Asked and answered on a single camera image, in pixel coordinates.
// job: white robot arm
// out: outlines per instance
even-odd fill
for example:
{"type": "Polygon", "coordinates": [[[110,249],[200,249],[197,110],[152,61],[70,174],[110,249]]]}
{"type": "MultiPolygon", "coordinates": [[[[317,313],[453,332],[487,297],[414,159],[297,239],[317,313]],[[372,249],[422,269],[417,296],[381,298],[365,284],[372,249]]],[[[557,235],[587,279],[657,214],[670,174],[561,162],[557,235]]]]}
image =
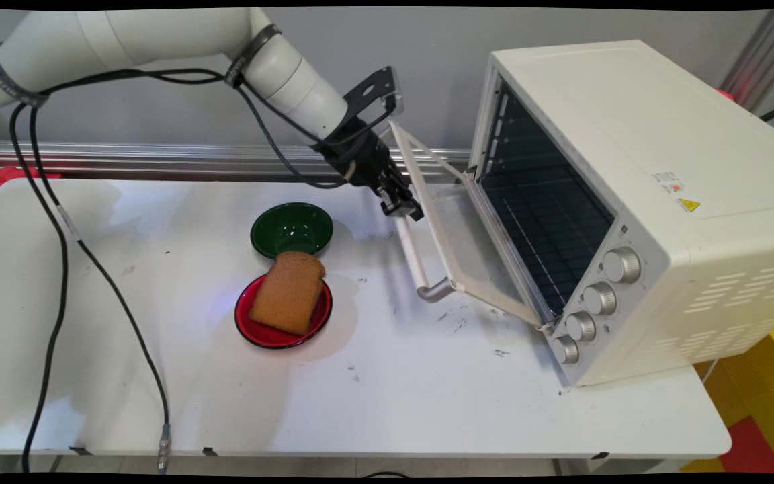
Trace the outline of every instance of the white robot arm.
{"type": "MultiPolygon", "coordinates": [[[[259,8],[32,11],[0,45],[0,68],[12,85],[38,93],[105,71],[218,53],[241,68],[246,85],[261,98],[326,141],[313,149],[336,171],[352,174],[352,184],[380,196],[384,214],[422,217],[390,151],[371,130],[360,135],[365,140],[331,143],[365,128],[357,114],[372,101],[365,99],[368,93],[357,92],[349,107],[353,92],[339,95],[259,8]]],[[[0,83],[0,107],[19,99],[6,91],[0,83]]]]}

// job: toast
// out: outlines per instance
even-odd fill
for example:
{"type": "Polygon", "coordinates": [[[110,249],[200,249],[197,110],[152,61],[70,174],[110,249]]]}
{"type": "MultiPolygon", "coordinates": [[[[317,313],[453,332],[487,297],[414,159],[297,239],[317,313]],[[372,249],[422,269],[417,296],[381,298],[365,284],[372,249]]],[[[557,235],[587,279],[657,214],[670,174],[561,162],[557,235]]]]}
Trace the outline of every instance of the toast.
{"type": "Polygon", "coordinates": [[[322,295],[325,267],[310,254],[282,252],[267,272],[249,318],[286,333],[304,336],[322,295]]]}

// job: yellow warning sticker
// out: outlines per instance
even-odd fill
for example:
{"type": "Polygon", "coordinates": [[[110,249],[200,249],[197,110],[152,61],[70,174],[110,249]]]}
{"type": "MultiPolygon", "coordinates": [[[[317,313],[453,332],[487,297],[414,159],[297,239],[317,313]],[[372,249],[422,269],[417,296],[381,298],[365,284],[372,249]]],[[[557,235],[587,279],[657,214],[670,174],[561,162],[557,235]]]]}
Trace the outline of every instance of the yellow warning sticker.
{"type": "Polygon", "coordinates": [[[698,206],[701,206],[699,202],[692,202],[691,200],[685,200],[682,198],[678,199],[680,203],[682,203],[683,206],[685,206],[685,209],[689,212],[694,212],[695,208],[698,208],[698,206]]]}

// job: green bowl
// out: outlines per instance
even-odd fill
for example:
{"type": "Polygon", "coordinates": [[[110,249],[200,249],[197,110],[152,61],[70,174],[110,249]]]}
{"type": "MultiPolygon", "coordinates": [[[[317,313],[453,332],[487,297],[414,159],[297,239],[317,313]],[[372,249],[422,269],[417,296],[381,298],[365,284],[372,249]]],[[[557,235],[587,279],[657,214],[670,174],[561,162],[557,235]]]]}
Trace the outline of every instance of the green bowl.
{"type": "Polygon", "coordinates": [[[328,212],[310,203],[284,203],[268,209],[249,229],[249,241],[261,255],[276,259],[280,252],[316,255],[328,245],[333,221],[328,212]]]}

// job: white table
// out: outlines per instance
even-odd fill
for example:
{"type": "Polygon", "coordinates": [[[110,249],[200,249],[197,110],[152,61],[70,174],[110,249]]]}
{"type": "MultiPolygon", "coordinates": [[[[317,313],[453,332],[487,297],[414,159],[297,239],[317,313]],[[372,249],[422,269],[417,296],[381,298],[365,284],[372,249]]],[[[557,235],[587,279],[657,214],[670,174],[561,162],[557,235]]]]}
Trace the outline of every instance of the white table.
{"type": "MultiPolygon", "coordinates": [[[[302,184],[53,180],[125,294],[169,395],[174,454],[689,459],[730,446],[691,367],[565,388],[544,339],[463,294],[421,301],[392,218],[367,190],[302,184]],[[320,255],[335,307],[303,346],[264,350],[234,303],[270,261],[249,227],[270,206],[334,219],[320,255]]],[[[412,234],[427,238],[425,221],[412,234]]],[[[443,276],[420,244],[431,280],[443,276]]],[[[157,389],[98,271],[71,244],[67,317],[38,454],[156,454],[157,389]]],[[[25,180],[0,189],[0,454],[19,453],[55,321],[55,232],[25,180]]]]}

